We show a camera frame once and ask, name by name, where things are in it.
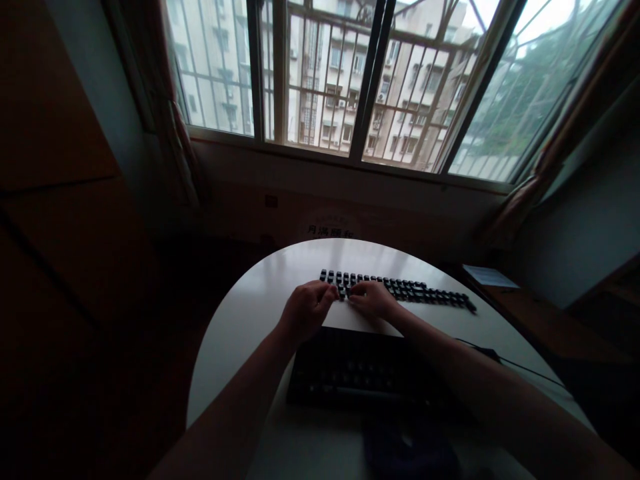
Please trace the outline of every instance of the curtain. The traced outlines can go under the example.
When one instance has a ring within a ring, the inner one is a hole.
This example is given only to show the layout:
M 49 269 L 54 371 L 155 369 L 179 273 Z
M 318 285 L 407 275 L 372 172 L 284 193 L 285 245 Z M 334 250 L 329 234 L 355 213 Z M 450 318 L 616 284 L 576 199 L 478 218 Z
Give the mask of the curtain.
M 117 0 L 120 18 L 148 92 L 160 143 L 163 175 L 179 205 L 198 207 L 210 199 L 177 103 L 177 72 L 164 0 Z
M 481 222 L 476 238 L 482 244 L 496 249 L 512 245 L 525 218 L 562 170 L 564 160 L 638 74 L 639 11 L 639 2 L 629 1 L 609 22 L 591 68 L 560 112 L 537 153 L 531 174 Z

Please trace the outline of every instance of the paper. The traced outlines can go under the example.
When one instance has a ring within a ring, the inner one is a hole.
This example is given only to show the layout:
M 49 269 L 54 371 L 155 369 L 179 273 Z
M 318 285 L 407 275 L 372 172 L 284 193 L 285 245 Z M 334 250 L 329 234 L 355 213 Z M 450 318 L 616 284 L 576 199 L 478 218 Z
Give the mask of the paper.
M 520 288 L 514 282 L 506 278 L 502 273 L 496 269 L 488 269 L 484 267 L 472 267 L 470 265 L 463 265 L 463 268 L 469 272 L 469 274 L 480 285 L 493 285 L 495 287 L 507 287 L 507 288 Z

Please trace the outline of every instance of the wall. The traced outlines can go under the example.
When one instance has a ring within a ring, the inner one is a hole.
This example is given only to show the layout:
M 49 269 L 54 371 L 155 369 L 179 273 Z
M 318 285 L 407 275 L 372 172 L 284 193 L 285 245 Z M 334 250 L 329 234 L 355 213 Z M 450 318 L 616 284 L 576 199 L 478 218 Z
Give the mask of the wall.
M 197 221 L 213 235 L 282 247 L 308 239 L 309 217 L 342 212 L 360 237 L 436 263 L 483 258 L 469 235 L 504 196 L 365 173 L 264 153 L 196 142 L 213 186 L 213 204 Z M 278 196 L 278 208 L 265 206 Z
M 178 211 L 162 182 L 157 157 L 148 153 L 100 0 L 45 2 L 150 236 L 178 232 Z
M 640 251 L 637 118 L 605 146 L 530 216 L 505 258 L 515 281 L 560 308 Z

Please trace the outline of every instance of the forearm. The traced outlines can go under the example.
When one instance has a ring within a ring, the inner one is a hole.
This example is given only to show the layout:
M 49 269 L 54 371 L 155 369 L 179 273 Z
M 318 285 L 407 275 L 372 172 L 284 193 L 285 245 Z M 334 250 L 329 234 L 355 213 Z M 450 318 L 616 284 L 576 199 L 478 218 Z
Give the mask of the forearm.
M 276 327 L 150 478 L 244 478 L 296 347 Z
M 387 320 L 411 339 L 478 421 L 535 476 L 588 476 L 601 467 L 618 478 L 634 475 L 616 452 L 511 370 L 400 306 Z

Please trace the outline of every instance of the hand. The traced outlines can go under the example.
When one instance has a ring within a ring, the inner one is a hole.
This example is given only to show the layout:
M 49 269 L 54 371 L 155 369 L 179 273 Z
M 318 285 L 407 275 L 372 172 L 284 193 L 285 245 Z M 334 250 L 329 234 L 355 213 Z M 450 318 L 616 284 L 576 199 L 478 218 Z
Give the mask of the hand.
M 385 286 L 376 281 L 360 282 L 351 288 L 349 301 L 368 315 L 388 320 L 400 305 Z
M 296 287 L 287 300 L 276 329 L 297 347 L 320 330 L 331 304 L 337 298 L 336 286 L 320 280 Z

